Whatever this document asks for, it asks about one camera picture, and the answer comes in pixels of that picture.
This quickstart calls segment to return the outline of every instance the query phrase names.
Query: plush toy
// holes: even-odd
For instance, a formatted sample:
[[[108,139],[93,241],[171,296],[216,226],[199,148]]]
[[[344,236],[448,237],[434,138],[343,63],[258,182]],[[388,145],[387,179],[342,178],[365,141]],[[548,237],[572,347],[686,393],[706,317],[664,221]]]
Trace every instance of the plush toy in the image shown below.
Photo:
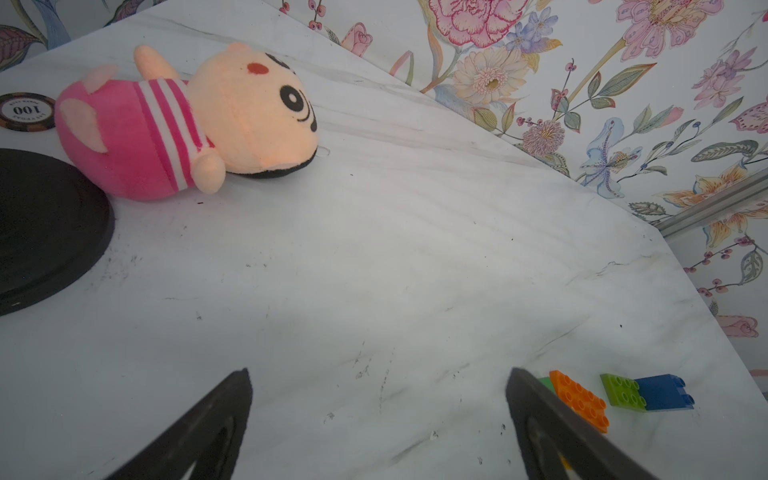
[[[109,194],[212,194],[227,171],[279,177],[314,158],[315,112],[293,70],[272,55],[232,44],[188,82],[146,45],[134,60],[144,81],[111,80],[117,65],[98,67],[56,107],[67,155]]]

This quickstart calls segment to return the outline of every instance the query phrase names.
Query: blue flower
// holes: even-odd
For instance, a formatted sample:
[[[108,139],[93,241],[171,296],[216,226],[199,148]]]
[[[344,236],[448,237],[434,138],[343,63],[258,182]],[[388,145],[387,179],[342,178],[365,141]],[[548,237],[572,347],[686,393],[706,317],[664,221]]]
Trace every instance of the blue flower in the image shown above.
[[[507,44],[507,50],[511,51],[515,48],[520,48],[523,53],[527,53],[531,49],[531,38],[533,33],[525,31],[522,23],[515,25],[515,31],[510,31],[507,34],[509,43]]]
[[[600,132],[587,146],[589,160],[581,165],[586,173],[582,185],[588,187],[596,185],[598,195],[603,198],[622,198],[621,187],[617,181],[611,179],[611,172],[617,174],[622,168],[631,165],[640,157],[642,147],[625,149],[611,155],[611,148],[619,142],[624,135],[624,124],[619,118],[609,118]]]
[[[531,34],[531,41],[539,41],[544,35],[553,32],[552,25],[558,22],[558,16],[549,16],[550,7],[545,8],[541,13],[531,12],[528,16],[528,24],[523,28],[523,32]]]

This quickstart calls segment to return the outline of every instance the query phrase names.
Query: yellow flower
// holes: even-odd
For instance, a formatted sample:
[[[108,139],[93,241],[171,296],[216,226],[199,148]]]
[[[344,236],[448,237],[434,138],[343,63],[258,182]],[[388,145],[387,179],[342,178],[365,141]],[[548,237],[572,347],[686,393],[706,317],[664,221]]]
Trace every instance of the yellow flower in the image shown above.
[[[654,196],[664,198],[676,207],[692,207],[726,190],[745,177],[746,168],[739,162],[725,170],[719,177],[699,177],[697,175],[693,190],[664,192]],[[732,229],[743,232],[746,229],[747,218],[768,218],[768,202],[758,202],[753,206],[744,207],[742,210],[705,227],[704,231],[707,233],[708,240],[707,248],[713,249],[720,245],[723,240],[730,237]]]
[[[474,51],[456,65],[456,95],[473,105],[487,105],[525,84],[528,62],[518,48]]]

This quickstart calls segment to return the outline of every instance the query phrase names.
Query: blue lego brick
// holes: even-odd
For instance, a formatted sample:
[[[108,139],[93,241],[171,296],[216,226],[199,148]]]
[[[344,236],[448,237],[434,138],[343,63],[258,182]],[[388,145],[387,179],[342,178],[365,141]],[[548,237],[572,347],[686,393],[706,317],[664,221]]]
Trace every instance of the blue lego brick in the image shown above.
[[[670,374],[635,379],[648,411],[685,410],[694,407],[694,398],[685,393],[685,382]]]

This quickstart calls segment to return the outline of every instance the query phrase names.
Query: plush toy arm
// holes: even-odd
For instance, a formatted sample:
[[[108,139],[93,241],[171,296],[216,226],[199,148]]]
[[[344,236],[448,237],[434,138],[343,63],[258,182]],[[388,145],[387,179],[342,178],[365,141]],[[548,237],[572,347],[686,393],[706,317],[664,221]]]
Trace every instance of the plush toy arm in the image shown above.
[[[147,45],[136,47],[134,50],[134,61],[144,80],[179,78],[179,72],[171,67],[170,63],[157,50]]]
[[[224,183],[227,169],[214,149],[203,149],[192,160],[192,180],[204,194],[215,194]]]

